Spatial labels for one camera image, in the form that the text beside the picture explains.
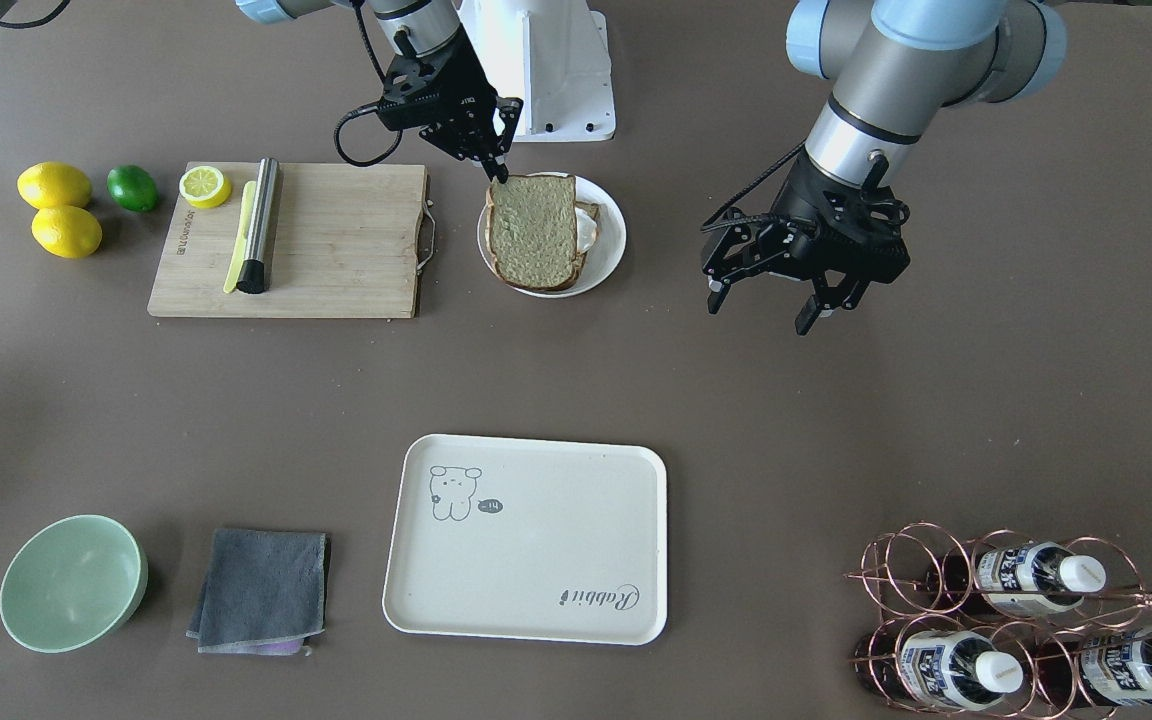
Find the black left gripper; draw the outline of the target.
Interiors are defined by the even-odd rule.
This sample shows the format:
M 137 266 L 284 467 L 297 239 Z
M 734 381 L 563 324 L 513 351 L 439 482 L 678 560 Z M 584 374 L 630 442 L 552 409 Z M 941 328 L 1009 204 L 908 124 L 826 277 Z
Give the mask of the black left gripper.
M 742 213 L 736 202 L 782 167 L 788 176 L 773 209 Z M 867 285 L 895 281 L 910 263 L 902 240 L 910 211 L 879 184 L 888 169 L 887 156 L 870 151 L 861 162 L 861 185 L 854 188 L 814 168 L 803 150 L 791 150 L 723 202 L 702 223 L 708 236 L 702 251 L 708 314 L 721 310 L 742 279 L 771 273 L 809 281 L 814 290 L 794 323 L 797 336 L 806 336 L 838 301 L 858 301 Z

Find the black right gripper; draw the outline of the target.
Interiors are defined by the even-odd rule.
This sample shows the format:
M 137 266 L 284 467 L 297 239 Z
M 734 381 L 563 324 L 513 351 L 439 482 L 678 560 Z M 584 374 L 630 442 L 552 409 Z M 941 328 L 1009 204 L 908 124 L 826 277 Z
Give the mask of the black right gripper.
M 498 184 L 509 179 L 506 159 L 522 109 L 520 97 L 498 94 L 468 40 L 420 59 L 394 58 L 378 101 L 385 127 L 419 129 L 453 158 L 482 161 Z

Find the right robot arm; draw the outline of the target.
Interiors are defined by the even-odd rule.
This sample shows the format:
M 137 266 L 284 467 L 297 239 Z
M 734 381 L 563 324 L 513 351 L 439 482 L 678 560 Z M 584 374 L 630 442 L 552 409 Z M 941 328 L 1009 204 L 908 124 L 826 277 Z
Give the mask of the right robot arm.
M 524 101 L 498 94 L 486 77 L 453 1 L 347 1 L 376 77 L 378 100 L 347 111 L 334 128 L 340 159 L 372 167 L 397 150 L 403 132 L 419 132 L 457 160 L 470 160 L 488 181 L 509 179 L 511 149 Z M 394 132 L 391 147 L 361 160 L 340 146 L 339 132 L 358 118 L 378 118 Z

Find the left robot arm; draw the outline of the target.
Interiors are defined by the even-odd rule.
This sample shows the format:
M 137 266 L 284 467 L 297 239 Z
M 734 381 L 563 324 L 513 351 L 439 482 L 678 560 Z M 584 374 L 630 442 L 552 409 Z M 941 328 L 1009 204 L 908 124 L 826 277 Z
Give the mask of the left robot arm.
M 772 170 L 787 170 L 768 211 L 723 202 L 703 223 L 708 313 L 763 273 L 806 281 L 805 334 L 859 305 L 910 263 L 910 211 L 892 191 L 938 109 L 1007 103 L 1055 77 L 1064 18 L 1046 1 L 799 1 L 786 31 L 797 69 L 832 82 L 812 131 Z

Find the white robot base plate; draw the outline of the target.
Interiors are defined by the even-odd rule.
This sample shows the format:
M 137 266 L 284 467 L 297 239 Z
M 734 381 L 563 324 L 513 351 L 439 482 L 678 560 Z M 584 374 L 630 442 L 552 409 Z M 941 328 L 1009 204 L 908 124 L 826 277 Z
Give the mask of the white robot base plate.
M 498 94 L 524 103 L 515 141 L 609 141 L 617 128 L 602 13 L 585 1 L 462 1 Z

